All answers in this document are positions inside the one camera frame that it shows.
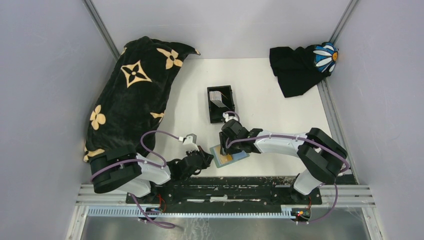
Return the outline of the black plastic bin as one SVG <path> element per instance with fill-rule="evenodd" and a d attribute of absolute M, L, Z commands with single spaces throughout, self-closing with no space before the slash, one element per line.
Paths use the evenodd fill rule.
<path fill-rule="evenodd" d="M 235 111 L 233 90 L 230 85 L 211 86 L 207 88 L 209 122 L 221 123 L 223 113 Z"/>

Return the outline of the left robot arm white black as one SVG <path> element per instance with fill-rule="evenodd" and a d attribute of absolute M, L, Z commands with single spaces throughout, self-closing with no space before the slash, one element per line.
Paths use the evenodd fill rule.
<path fill-rule="evenodd" d="M 136 153 L 134 147 L 126 145 L 101 153 L 89 160 L 92 176 L 90 182 L 96 194 L 115 190 L 128 192 L 149 204 L 156 200 L 158 191 L 151 184 L 186 180 L 210 167 L 214 156 L 200 146 L 186 152 L 182 159 L 159 165 Z"/>

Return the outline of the green leather card holder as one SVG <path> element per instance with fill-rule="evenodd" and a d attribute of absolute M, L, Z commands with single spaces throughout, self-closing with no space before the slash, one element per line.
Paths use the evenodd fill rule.
<path fill-rule="evenodd" d="M 217 168 L 228 166 L 230 164 L 233 164 L 237 161 L 243 160 L 250 156 L 248 153 L 244 151 L 241 151 L 239 153 L 234 153 L 234 154 L 222 155 L 220 145 L 213 146 L 209 150 L 211 154 L 213 155 L 213 161 Z"/>

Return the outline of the orange gold card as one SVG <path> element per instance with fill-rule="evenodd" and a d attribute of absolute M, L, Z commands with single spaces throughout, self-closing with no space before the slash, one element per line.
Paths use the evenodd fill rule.
<path fill-rule="evenodd" d="M 221 155 L 221 154 L 219 154 L 217 162 L 218 162 L 219 166 L 223 166 L 223 165 L 229 164 L 233 160 L 234 159 L 231 155 Z"/>

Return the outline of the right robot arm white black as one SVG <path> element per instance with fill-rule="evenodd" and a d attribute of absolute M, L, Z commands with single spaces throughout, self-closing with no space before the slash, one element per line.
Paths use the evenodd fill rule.
<path fill-rule="evenodd" d="M 305 170 L 289 189 L 289 199 L 302 204 L 309 194 L 323 185 L 332 185 L 340 173 L 350 169 L 347 151 L 319 128 L 306 133 L 283 134 L 253 128 L 248 130 L 235 120 L 228 120 L 221 128 L 219 140 L 222 155 L 282 154 L 301 160 Z"/>

